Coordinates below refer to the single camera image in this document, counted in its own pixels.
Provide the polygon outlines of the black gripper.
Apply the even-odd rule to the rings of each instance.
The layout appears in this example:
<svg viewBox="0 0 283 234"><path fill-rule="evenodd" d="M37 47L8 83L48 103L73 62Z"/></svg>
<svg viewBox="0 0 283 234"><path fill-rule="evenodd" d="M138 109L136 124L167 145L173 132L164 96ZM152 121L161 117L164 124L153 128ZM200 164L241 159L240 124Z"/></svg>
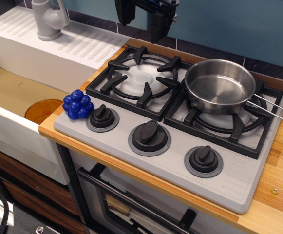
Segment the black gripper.
<svg viewBox="0 0 283 234"><path fill-rule="evenodd" d="M136 6L152 14L151 43L157 43L165 37L171 24L177 21L176 8L179 0L115 0L115 8L122 26L135 19Z"/></svg>

